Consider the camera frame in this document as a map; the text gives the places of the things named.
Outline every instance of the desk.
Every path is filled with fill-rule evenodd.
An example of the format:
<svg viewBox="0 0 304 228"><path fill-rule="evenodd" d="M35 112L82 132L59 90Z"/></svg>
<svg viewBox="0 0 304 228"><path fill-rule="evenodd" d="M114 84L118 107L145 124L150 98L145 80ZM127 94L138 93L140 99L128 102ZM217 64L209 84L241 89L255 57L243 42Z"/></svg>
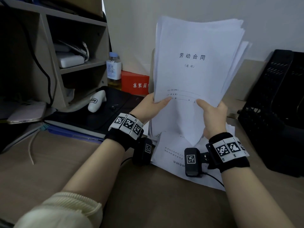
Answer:
<svg viewBox="0 0 304 228"><path fill-rule="evenodd" d="M235 119L236 136L251 168L296 227L304 227L304 178L268 170ZM28 157L29 139L0 155L0 218L15 223L60 191L98 144L40 132ZM125 153L125 158L132 150ZM236 227L225 192L180 179L149 165L127 161L118 174L101 227Z"/></svg>

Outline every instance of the cream sweater sleeve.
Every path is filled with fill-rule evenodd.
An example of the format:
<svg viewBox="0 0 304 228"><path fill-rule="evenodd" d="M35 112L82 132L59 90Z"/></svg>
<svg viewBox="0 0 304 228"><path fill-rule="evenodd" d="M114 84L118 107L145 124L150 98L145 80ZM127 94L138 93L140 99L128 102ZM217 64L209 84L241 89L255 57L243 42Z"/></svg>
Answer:
<svg viewBox="0 0 304 228"><path fill-rule="evenodd" d="M100 203L84 196L59 192L23 215L15 228L98 228L102 221Z"/></svg>

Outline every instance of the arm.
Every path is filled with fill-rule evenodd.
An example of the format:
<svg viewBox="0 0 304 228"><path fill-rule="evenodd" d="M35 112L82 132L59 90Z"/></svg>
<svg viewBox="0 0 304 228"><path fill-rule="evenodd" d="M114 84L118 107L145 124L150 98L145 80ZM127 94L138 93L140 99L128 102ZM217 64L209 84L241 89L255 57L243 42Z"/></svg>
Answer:
<svg viewBox="0 0 304 228"><path fill-rule="evenodd" d="M227 107L223 102L212 107L197 99L197 104L204 110L206 138L226 132ZM227 169L222 179L238 227L294 227L249 167Z"/></svg>
<svg viewBox="0 0 304 228"><path fill-rule="evenodd" d="M166 98L159 103L154 103L154 95L149 94L130 113L145 124L155 117L170 100L171 98ZM118 142L104 140L62 191L86 196L104 206L123 161L124 152L123 146Z"/></svg>

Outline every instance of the person's left hand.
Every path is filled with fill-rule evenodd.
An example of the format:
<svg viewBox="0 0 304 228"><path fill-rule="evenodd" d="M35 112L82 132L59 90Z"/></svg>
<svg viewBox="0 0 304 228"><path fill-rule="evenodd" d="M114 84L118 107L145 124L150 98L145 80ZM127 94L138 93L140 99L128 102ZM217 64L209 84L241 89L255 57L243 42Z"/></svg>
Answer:
<svg viewBox="0 0 304 228"><path fill-rule="evenodd" d="M143 124L146 124L150 119L154 118L158 112L164 108L171 97L167 97L159 103L154 103L154 93L147 95L130 114L133 114Z"/></svg>

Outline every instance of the person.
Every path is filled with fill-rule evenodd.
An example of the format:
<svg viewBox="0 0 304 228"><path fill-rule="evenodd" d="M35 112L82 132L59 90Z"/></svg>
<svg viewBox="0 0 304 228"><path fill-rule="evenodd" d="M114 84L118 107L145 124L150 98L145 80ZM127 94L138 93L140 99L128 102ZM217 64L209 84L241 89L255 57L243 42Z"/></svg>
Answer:
<svg viewBox="0 0 304 228"><path fill-rule="evenodd" d="M170 100L169 97L154 103L154 95L149 94L130 113L145 124ZM201 99L196 102L203 109L206 126L204 136L212 139L220 134L228 134L225 126L226 105L221 102L218 107L212 107ZM26 213L19 219L15 228L99 227L102 207L108 200L124 152L123 145L112 139L105 139L68 181L62 192L56 193ZM235 166L220 169L237 225L259 228L294 227L247 162L240 161Z"/></svg>

